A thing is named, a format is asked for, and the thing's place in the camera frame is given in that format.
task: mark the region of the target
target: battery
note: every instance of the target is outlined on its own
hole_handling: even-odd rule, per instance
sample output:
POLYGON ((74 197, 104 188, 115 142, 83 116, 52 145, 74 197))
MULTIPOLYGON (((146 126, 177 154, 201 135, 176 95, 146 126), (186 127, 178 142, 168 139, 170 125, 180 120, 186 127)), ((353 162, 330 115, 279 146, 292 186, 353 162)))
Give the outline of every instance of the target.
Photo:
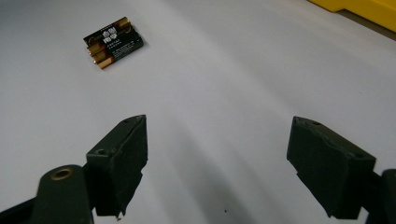
POLYGON ((144 45, 142 37, 126 17, 86 36, 84 41, 93 62, 100 68, 111 65, 144 45))

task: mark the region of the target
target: white table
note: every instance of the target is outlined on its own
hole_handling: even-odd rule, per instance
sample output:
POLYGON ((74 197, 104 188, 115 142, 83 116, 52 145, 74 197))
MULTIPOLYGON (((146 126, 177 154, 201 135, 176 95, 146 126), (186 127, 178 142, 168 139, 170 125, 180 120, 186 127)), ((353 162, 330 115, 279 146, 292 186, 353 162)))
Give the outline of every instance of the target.
POLYGON ((363 223, 328 219, 286 160, 294 115, 396 167, 396 43, 309 2, 2 0, 0 21, 0 210, 139 114, 120 223, 363 223), (146 46, 100 70, 82 38, 123 16, 146 46))

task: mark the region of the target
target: yellow container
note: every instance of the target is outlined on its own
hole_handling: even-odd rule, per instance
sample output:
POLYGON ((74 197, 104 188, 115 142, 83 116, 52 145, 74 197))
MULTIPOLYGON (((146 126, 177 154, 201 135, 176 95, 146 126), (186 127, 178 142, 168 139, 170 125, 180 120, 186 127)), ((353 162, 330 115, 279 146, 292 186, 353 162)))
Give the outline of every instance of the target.
POLYGON ((346 9, 396 32, 396 0, 309 0, 336 12, 346 9))

